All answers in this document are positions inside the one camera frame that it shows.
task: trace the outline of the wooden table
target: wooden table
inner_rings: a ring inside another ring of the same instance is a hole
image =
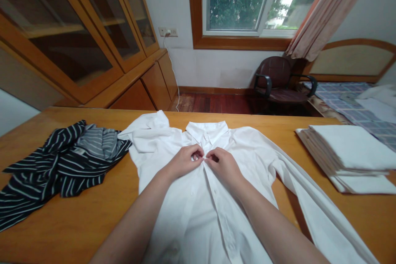
[[[42,146],[55,129],[85,119],[99,127],[125,129],[145,111],[52,107],[0,138],[0,169]],[[166,112],[170,126],[189,121],[219,122],[230,128],[251,126],[279,145],[327,193],[381,263],[396,263],[396,196],[339,193],[295,135],[308,125],[339,124],[332,118]],[[0,187],[9,174],[0,174]],[[396,174],[390,179],[396,184]],[[52,198],[26,220],[0,233],[0,261],[16,263],[87,263],[138,195],[139,178],[129,155],[104,183],[79,197]],[[309,237],[298,200],[277,179],[272,186],[281,212]]]

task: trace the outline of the curtain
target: curtain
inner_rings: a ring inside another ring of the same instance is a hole
[[[286,50],[293,59],[313,61],[357,0],[315,0]]]

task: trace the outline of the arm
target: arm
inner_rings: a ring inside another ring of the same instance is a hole
[[[205,162],[242,204],[253,229],[274,263],[329,263],[321,252],[243,177],[229,152],[216,148],[206,157],[208,159],[205,159]]]
[[[140,263],[166,192],[174,180],[197,168],[203,149],[186,146],[151,180],[91,259],[91,264]]]
[[[307,94],[307,97],[311,97],[311,96],[315,95],[316,88],[318,87],[318,81],[316,80],[316,78],[314,78],[314,77],[311,76],[311,75],[293,74],[293,73],[290,75],[290,78],[291,78],[292,76],[299,76],[299,77],[306,77],[306,78],[308,78],[308,79],[311,81],[311,90],[310,90],[309,93]]]
[[[271,94],[271,90],[272,90],[272,80],[268,75],[263,75],[263,74],[255,74],[256,79],[255,79],[255,86],[254,89],[256,90],[256,92],[260,93],[261,95],[264,95],[264,98],[268,98],[269,95]],[[257,84],[259,82],[259,78],[260,77],[264,77],[265,80],[267,81],[267,86],[265,88],[265,93],[263,93],[261,91],[260,88],[257,88]]]

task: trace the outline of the glass cabinet door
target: glass cabinet door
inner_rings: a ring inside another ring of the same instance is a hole
[[[150,19],[145,0],[125,0],[128,9],[131,10],[146,55],[150,55],[159,49],[156,35],[153,30],[153,24]]]
[[[0,0],[0,9],[6,43],[80,103],[122,76],[82,7],[69,0]]]
[[[123,0],[81,1],[125,72],[146,58]]]

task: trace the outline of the chair armrest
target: chair armrest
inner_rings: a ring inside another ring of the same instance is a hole
[[[291,76],[299,76],[299,77],[306,77],[311,81],[311,91],[307,94],[307,97],[311,97],[315,94],[316,88],[318,87],[318,81],[311,75],[304,75],[304,74],[291,74]]]
[[[256,79],[255,79],[255,91],[264,95],[264,98],[268,98],[270,93],[271,93],[271,89],[272,89],[272,80],[268,75],[262,75],[262,74],[255,74],[256,75]],[[260,77],[264,77],[265,80],[267,81],[267,87],[265,89],[265,94],[263,94],[261,91],[259,91],[257,89],[257,82],[259,81]]]

